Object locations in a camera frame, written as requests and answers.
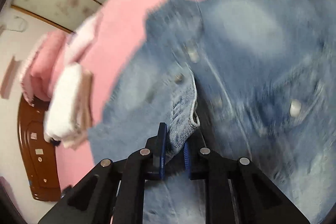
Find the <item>pocket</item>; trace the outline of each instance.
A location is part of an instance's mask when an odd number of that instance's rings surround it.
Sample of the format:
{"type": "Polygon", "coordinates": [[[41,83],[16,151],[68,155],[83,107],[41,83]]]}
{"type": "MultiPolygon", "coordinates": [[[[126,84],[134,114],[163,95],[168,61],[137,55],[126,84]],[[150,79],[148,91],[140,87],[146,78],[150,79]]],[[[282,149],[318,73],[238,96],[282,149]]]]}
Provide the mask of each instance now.
{"type": "Polygon", "coordinates": [[[318,111],[323,98],[318,70],[311,66],[297,70],[253,100],[250,117],[260,136],[287,133],[318,111]]]}

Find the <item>wooden headboard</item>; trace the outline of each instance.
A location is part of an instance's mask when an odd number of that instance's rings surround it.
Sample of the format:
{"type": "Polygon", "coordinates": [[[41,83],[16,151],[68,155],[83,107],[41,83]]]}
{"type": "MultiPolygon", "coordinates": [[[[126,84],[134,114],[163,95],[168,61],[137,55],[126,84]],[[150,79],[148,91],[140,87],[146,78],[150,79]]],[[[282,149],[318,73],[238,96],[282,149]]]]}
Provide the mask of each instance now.
{"type": "Polygon", "coordinates": [[[49,103],[37,98],[30,106],[23,96],[17,116],[17,134],[31,194],[41,201],[58,201],[59,187],[55,148],[43,137],[44,112],[49,103]]]}

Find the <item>wall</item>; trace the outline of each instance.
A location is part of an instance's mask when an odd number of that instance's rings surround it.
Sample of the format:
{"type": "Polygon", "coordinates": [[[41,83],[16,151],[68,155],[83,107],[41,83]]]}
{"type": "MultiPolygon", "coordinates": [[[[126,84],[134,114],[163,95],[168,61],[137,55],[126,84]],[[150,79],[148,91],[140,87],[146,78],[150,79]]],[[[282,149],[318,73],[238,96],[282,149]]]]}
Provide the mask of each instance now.
{"type": "MultiPolygon", "coordinates": [[[[0,81],[12,56],[16,61],[25,60],[34,43],[45,32],[55,27],[13,9],[2,11],[1,18],[8,29],[0,35],[0,81]]],[[[34,200],[28,184],[17,138],[17,111],[21,88],[17,76],[8,92],[8,99],[0,99],[0,177],[14,205],[28,224],[37,223],[54,205],[34,200]]]]}

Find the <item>denim shirt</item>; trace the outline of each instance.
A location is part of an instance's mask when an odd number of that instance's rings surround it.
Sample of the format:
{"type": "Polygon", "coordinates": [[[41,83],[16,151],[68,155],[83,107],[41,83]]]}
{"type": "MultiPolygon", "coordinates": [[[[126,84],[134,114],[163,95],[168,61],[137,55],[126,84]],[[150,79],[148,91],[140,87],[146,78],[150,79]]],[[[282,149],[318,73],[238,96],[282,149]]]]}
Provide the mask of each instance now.
{"type": "MultiPolygon", "coordinates": [[[[170,160],[201,128],[323,221],[336,202],[336,1],[169,0],[146,34],[89,130],[95,162],[127,158],[160,122],[170,160]]],[[[147,183],[144,223],[204,223],[204,186],[169,168],[147,183]]]]}

